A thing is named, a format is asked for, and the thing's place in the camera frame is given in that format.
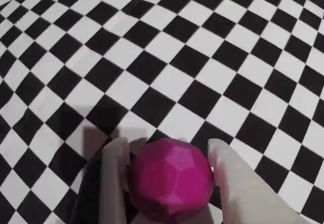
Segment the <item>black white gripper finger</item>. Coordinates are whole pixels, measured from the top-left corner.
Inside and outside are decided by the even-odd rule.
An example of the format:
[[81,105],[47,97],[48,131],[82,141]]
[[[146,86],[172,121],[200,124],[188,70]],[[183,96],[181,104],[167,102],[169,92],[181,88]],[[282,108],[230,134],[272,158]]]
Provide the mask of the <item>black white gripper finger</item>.
[[86,165],[72,223],[126,223],[124,185],[130,163],[126,137],[112,140]]

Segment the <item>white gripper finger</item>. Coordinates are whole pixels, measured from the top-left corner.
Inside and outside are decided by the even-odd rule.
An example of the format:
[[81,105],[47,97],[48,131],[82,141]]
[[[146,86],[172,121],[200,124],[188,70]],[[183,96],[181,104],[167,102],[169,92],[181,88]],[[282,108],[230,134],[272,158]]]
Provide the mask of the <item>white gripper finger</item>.
[[224,223],[307,223],[226,142],[208,141]]

